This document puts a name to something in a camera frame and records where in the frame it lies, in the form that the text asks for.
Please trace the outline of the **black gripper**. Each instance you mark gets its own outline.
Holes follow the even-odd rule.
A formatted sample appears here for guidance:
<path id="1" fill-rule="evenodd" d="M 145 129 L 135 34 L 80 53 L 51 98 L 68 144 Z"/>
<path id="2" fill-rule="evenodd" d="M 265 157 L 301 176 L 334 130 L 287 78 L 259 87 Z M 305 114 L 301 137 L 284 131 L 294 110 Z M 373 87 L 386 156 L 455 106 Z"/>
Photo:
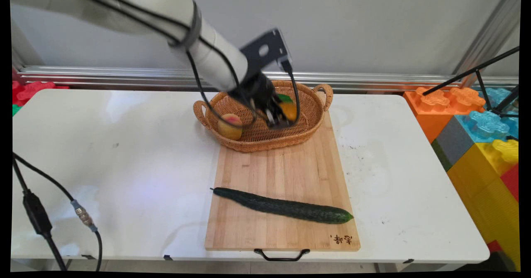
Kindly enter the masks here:
<path id="1" fill-rule="evenodd" d="M 246 78 L 239 87 L 229 92 L 229 96 L 250 107 L 253 115 L 267 122 L 272 130 L 281 130 L 290 125 L 283 110 L 283 106 L 289 102 L 277 97 L 273 82 L 263 73 Z"/>

